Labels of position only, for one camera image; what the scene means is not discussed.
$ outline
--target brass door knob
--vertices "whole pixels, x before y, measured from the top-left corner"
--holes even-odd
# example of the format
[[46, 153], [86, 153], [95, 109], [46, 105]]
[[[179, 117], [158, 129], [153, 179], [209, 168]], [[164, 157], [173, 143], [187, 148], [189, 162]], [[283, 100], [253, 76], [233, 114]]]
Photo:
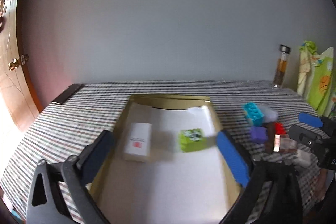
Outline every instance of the brass door knob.
[[10, 62], [8, 64], [8, 68], [9, 68], [10, 71], [13, 71], [13, 70], [17, 69], [19, 67], [19, 65], [20, 65], [19, 60], [14, 58], [13, 62]]
[[9, 68], [10, 71], [13, 71], [13, 70], [19, 68], [19, 66], [24, 65], [28, 61], [29, 61], [29, 55], [28, 54], [22, 54], [20, 59], [14, 58], [13, 62], [10, 62], [8, 64], [8, 68]]

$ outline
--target purple block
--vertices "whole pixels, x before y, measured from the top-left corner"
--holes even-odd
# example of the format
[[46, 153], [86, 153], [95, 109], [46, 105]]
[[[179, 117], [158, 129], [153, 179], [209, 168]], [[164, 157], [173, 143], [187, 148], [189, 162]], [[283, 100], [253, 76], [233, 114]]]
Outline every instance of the purple block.
[[258, 144], [263, 144], [268, 140], [265, 127], [251, 127], [251, 141]]

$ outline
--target red lego brick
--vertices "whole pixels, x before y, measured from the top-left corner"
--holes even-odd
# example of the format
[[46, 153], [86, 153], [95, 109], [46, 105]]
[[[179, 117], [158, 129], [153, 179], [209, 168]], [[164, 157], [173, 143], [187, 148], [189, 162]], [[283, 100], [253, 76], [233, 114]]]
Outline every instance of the red lego brick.
[[284, 135], [284, 134], [286, 134], [286, 131], [285, 131], [284, 126], [282, 125], [282, 123], [275, 122], [274, 123], [274, 127], [275, 127], [275, 134], [278, 134], [278, 135]]

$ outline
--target white box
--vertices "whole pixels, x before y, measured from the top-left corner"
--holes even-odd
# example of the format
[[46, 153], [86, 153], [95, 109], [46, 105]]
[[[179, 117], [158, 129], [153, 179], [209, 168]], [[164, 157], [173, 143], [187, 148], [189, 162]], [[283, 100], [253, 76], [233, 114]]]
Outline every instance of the white box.
[[147, 161], [151, 148], [152, 124], [133, 122], [124, 149], [125, 160]]
[[294, 159], [293, 163], [303, 168], [309, 168], [311, 165], [310, 155], [310, 153], [298, 149], [296, 150], [296, 159]]

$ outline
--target blue lego brick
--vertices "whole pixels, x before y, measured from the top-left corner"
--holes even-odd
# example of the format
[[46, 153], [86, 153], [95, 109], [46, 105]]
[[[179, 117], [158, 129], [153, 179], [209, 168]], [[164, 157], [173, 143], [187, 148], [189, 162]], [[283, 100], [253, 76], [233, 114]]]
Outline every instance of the blue lego brick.
[[243, 109], [245, 112], [245, 118], [249, 122], [251, 126], [260, 127], [263, 124], [264, 114], [257, 107], [257, 105], [253, 102], [249, 102], [243, 105]]
[[250, 136], [253, 143], [263, 144], [268, 140], [265, 127], [251, 127]]

